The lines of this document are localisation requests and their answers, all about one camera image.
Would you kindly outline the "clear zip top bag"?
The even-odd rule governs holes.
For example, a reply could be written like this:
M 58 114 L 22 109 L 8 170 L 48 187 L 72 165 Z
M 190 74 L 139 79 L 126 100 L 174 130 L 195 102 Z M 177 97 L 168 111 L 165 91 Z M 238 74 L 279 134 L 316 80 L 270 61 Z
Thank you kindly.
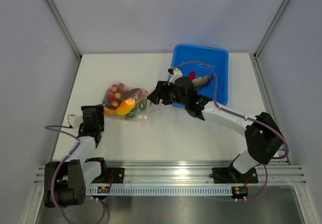
M 121 120 L 147 120 L 161 106 L 147 99 L 149 92 L 144 88 L 129 87 L 122 82 L 111 83 L 102 99 L 104 115 Z

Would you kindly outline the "red toy chili pepper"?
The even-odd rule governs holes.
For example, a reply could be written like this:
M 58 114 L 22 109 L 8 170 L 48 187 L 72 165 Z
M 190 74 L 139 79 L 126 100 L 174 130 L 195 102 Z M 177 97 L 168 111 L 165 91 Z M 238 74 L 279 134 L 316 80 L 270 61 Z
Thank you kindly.
M 193 79 L 195 78 L 195 72 L 194 71 L 192 71 L 192 72 L 190 72 L 189 73 L 189 75 L 188 75 L 188 78 L 189 78 L 189 80 L 192 82 L 193 81 Z

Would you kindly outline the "grey toy fish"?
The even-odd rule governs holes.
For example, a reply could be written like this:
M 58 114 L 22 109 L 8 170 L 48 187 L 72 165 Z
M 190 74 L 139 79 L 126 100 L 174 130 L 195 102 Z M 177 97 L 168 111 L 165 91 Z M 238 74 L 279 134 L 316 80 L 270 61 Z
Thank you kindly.
M 207 86 L 213 79 L 213 76 L 202 76 L 196 77 L 192 80 L 192 83 L 197 91 L 201 90 L 203 87 Z

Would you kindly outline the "green toy pepper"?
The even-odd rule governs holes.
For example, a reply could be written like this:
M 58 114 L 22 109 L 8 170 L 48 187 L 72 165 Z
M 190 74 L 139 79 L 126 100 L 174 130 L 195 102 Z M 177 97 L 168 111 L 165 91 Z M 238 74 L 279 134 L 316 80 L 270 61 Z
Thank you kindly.
M 139 117 L 141 113 L 146 110 L 147 107 L 147 100 L 144 99 L 140 101 L 136 106 L 125 116 L 126 120 L 132 120 L 135 117 Z

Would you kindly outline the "orange toy fruit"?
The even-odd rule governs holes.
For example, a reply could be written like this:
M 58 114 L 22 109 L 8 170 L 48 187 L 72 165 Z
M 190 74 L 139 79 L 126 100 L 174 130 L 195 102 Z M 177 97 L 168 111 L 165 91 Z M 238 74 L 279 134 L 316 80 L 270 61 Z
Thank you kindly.
M 137 101 L 134 98 L 128 98 L 120 103 L 116 108 L 115 113 L 117 116 L 127 115 L 137 104 Z

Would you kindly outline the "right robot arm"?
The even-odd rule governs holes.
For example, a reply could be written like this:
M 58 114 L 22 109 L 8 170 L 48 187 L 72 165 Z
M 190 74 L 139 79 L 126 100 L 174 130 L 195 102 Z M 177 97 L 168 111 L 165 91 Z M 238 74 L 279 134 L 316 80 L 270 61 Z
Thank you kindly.
M 212 98 L 198 94 L 187 77 L 158 81 L 156 89 L 148 95 L 153 104 L 180 104 L 190 116 L 203 121 L 219 123 L 245 137 L 247 149 L 239 154 L 228 167 L 214 168 L 215 183 L 257 183 L 253 176 L 255 167 L 266 165 L 285 139 L 270 114 L 259 115 L 236 113 L 217 104 Z

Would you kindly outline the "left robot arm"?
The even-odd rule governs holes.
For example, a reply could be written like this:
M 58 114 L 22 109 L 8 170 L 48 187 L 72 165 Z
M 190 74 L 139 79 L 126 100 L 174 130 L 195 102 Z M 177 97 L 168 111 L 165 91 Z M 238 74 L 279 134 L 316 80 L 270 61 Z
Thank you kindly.
M 82 114 L 70 114 L 67 126 L 49 125 L 45 129 L 65 133 L 65 129 L 78 129 L 75 144 L 59 161 L 51 161 L 44 170 L 44 204 L 47 208 L 63 209 L 83 204 L 86 189 L 95 180 L 108 179 L 109 171 L 103 158 L 90 158 L 98 147 L 104 131 L 103 105 L 81 107 Z

